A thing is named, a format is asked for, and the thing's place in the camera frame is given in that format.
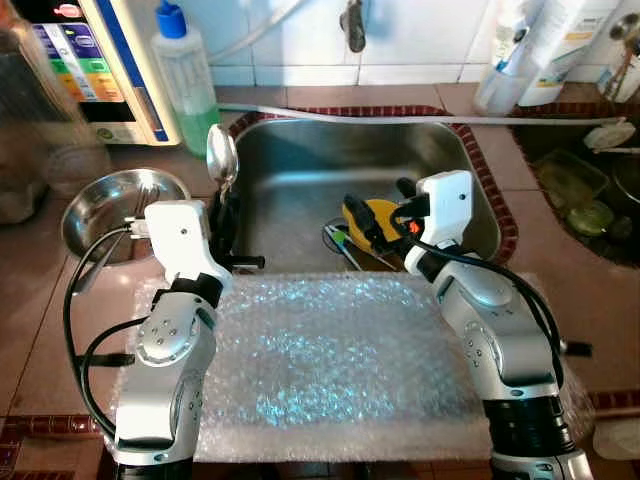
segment metal spoon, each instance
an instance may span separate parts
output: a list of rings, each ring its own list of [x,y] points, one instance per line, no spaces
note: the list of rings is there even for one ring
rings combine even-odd
[[[207,170],[220,190],[220,203],[224,204],[227,193],[238,177],[239,168],[233,137],[226,128],[212,125],[207,136]]]

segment cable connector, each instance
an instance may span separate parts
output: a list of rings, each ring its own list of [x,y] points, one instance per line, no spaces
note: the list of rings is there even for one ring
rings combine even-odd
[[[407,218],[414,220],[416,218],[428,217],[431,212],[429,206],[429,195],[424,193],[411,197],[406,202],[400,204],[394,212],[396,218]]]
[[[124,221],[129,225],[129,230],[131,232],[130,237],[132,240],[149,238],[149,228],[147,227],[147,221],[144,218],[124,217]]]

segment tile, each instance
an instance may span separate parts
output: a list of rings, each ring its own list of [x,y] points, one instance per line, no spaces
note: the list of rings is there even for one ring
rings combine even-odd
[[[636,440],[640,437],[640,418],[599,420],[595,426],[592,445],[606,458],[629,459],[640,457]]]
[[[362,65],[359,85],[417,85],[455,83],[462,65]]]
[[[359,478],[357,468],[361,464],[355,463],[329,463],[329,475],[331,477],[339,478],[340,480],[356,480]]]
[[[73,471],[75,480],[93,480],[104,449],[101,438],[26,438],[15,470]]]
[[[439,0],[372,2],[362,64],[464,63],[487,0],[441,5]]]
[[[435,470],[434,480],[492,480],[490,468],[470,468],[467,470]]]
[[[604,69],[605,65],[576,65],[569,71],[567,81],[595,83]]]
[[[210,195],[216,188],[209,179],[207,165],[182,145],[149,147],[144,145],[112,145],[109,148],[115,170],[127,168],[159,168],[177,176],[193,197]]]
[[[491,42],[495,33],[499,7],[500,0],[489,0],[487,2],[465,62],[487,63],[491,58]]]
[[[411,468],[416,472],[430,472],[433,470],[431,462],[411,462]]]
[[[500,190],[539,188],[508,127],[475,125],[471,131]]]
[[[239,120],[240,118],[242,118],[245,115],[246,112],[236,112],[236,111],[225,111],[222,112],[221,117],[222,117],[222,125],[224,125],[226,128],[231,127],[231,125],[233,125],[237,120]]]
[[[409,462],[371,462],[372,480],[427,480],[431,471],[416,471]]]
[[[558,103],[592,103],[601,100],[602,96],[594,84],[567,82],[555,101]]]
[[[435,460],[431,462],[433,471],[468,470],[489,467],[489,460]]]
[[[259,86],[355,85],[357,78],[358,67],[355,65],[256,66],[256,84]]]
[[[313,478],[327,477],[329,464],[326,462],[284,462],[277,463],[276,468],[281,478]]]
[[[251,469],[254,475],[247,475]],[[238,480],[257,479],[259,472],[256,466],[234,463],[194,463],[191,472],[191,480],[226,480],[233,478]]]
[[[609,460],[602,458],[594,451],[591,438],[588,442],[583,442],[580,447],[587,454],[589,459],[589,466],[593,473],[593,478],[608,479],[615,478],[615,480],[638,480],[638,476],[633,470],[631,462],[622,462],[616,460]]]
[[[542,193],[503,192],[520,238],[509,266],[537,276],[561,335],[593,345],[567,359],[588,391],[640,387],[640,271],[596,256],[557,223]]]
[[[454,115],[477,115],[473,110],[473,97],[478,85],[473,83],[436,85],[444,109]]]
[[[357,87],[290,87],[290,107],[350,107],[369,105],[431,105],[442,108],[433,85]]]
[[[248,10],[251,30],[290,0],[251,2]],[[300,3],[284,20],[253,44],[253,60],[262,65],[340,65],[347,44],[340,28],[344,0],[308,0]]]
[[[211,76],[213,77],[216,91],[218,90],[218,85],[247,87],[256,83],[252,65],[229,67],[216,65],[211,68]]]
[[[67,358],[62,330],[64,291],[75,264],[70,259],[65,263],[14,397],[11,415],[85,413]],[[100,332],[133,318],[136,288],[161,276],[162,268],[154,258],[105,268],[92,290],[73,300],[76,349],[84,351]],[[114,335],[105,341],[102,351],[122,351],[128,335],[130,332]],[[103,409],[108,406],[116,376],[116,368],[93,369],[92,391]]]
[[[45,198],[33,217],[0,227],[0,416],[7,414],[66,255],[66,200]]]
[[[465,63],[462,66],[462,72],[460,72],[459,83],[477,83],[484,78],[484,75],[489,68],[488,63]]]
[[[243,2],[180,2],[187,21],[203,33],[205,49],[215,57],[249,34]],[[215,61],[215,65],[251,65],[251,51],[244,48]]]
[[[281,87],[220,87],[216,95],[220,103],[287,106],[287,89]]]

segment plastic container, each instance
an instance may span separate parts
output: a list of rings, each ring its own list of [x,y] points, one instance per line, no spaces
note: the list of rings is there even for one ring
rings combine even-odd
[[[560,215],[587,206],[608,185],[597,168],[564,150],[554,150],[533,164],[534,171]]]
[[[209,127],[220,123],[200,32],[187,25],[182,10],[166,0],[156,10],[159,32],[151,39],[165,90],[184,142],[197,156],[207,153]]]

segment yellow sponge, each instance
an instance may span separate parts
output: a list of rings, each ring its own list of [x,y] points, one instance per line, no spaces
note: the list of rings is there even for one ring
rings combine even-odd
[[[400,235],[391,226],[391,222],[389,220],[393,211],[398,208],[398,205],[389,200],[381,200],[377,198],[365,200],[365,202],[369,205],[369,208],[373,210],[376,221],[380,225],[380,228],[382,228],[382,232],[384,233],[384,237],[387,241],[393,242],[394,240],[398,240]],[[367,253],[374,253],[371,249],[371,243],[369,243],[369,240],[365,238],[362,231],[358,228],[355,220],[353,219],[353,215],[351,215],[351,212],[344,206],[344,204],[342,204],[342,216],[347,221],[347,225],[349,226],[349,236],[353,239],[353,243],[355,243],[360,250]]]

